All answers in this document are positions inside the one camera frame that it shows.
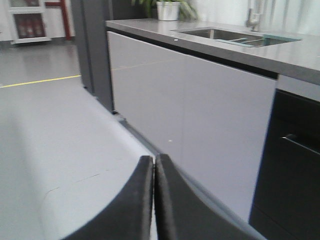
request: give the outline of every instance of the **tiled floor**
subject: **tiled floor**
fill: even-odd
[[[2,86],[78,74],[72,44],[0,51]],[[113,199],[141,155],[151,153],[80,77],[0,88],[0,239],[72,233]]]

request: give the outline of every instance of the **gray countertop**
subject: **gray countertop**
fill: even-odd
[[[244,26],[206,21],[159,21],[151,18],[111,20],[106,21],[106,26],[320,85],[320,36],[261,32],[302,40],[262,47],[245,47],[173,31],[208,27],[248,31],[249,28]]]

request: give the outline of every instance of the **yellow floor line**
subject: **yellow floor line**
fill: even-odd
[[[22,83],[16,83],[16,84],[11,84],[11,85],[4,85],[4,86],[0,86],[0,89],[9,88],[9,87],[16,87],[16,86],[21,86],[21,85],[27,85],[27,84],[37,84],[37,83],[43,83],[43,82],[50,82],[50,81],[56,81],[56,80],[62,80],[62,79],[72,79],[72,78],[77,78],[77,77],[81,77],[81,75],[64,76],[64,77],[51,78],[51,79],[45,79],[45,80],[39,80],[39,81],[29,81],[29,82],[22,82]]]

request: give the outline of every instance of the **sink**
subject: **sink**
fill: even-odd
[[[301,40],[298,38],[291,38],[286,36],[260,34],[257,32],[234,32],[215,28],[189,29],[182,31],[176,30],[176,32],[213,39],[218,42],[239,45],[248,48],[284,44]]]

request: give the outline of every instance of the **white flower pot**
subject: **white flower pot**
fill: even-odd
[[[158,19],[162,21],[176,21],[179,18],[179,1],[157,1]]]

